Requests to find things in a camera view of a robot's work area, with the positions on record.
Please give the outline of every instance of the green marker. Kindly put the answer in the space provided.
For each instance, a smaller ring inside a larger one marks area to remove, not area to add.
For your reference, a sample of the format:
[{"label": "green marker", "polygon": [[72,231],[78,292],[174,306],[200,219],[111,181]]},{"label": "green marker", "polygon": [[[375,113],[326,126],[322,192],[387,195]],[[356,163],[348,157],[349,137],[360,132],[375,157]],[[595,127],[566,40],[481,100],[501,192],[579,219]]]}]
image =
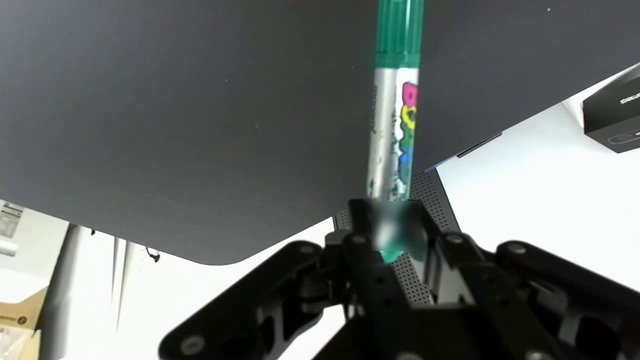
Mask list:
[{"label": "green marker", "polygon": [[383,261],[403,251],[403,217],[413,157],[423,0],[379,0],[375,33],[375,107],[370,135],[368,195],[381,224]]}]

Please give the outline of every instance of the colorful label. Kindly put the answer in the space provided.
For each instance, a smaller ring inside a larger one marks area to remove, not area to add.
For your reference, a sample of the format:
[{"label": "colorful label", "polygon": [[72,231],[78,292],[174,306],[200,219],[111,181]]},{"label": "colorful label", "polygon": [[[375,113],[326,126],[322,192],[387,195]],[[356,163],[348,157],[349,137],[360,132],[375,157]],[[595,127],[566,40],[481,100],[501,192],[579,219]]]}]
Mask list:
[{"label": "colorful label", "polygon": [[393,177],[387,197],[387,212],[381,224],[378,244],[381,257],[393,261],[403,251],[403,215],[410,200],[413,134],[418,107],[418,69],[401,67],[395,75],[395,106],[393,106]]}]

